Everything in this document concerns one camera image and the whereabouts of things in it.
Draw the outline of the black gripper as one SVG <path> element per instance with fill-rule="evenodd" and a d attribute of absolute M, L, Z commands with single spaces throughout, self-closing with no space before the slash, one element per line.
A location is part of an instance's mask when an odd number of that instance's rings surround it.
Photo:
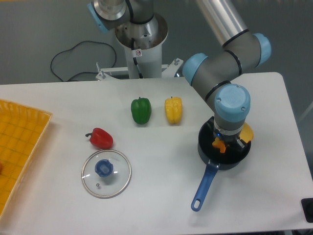
<path fill-rule="evenodd" d="M 214 127 L 213 133 L 215 140 L 212 142 L 212 146 L 219 149 L 220 153 L 225 153 L 226 145 L 230 143 L 238 144 L 240 148 L 245 148 L 245 144 L 240 139 L 241 130 L 242 127 L 236 130 L 225 130 Z"/>

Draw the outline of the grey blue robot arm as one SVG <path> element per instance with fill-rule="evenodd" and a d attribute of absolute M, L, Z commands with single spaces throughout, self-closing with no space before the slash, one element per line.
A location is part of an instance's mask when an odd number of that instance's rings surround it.
<path fill-rule="evenodd" d="M 249 94 L 232 80 L 264 63 L 271 55 L 269 40 L 252 34 L 229 0 L 199 0 L 197 6 L 223 48 L 213 59 L 198 53 L 184 64 L 188 83 L 214 112 L 210 146 L 224 153 L 235 144 L 245 148 L 253 138 L 245 124 Z M 168 35 L 167 23 L 154 11 L 151 0 L 93 0 L 88 9 L 97 27 L 115 31 L 124 47 L 130 78 L 159 78 L 161 46 Z"/>

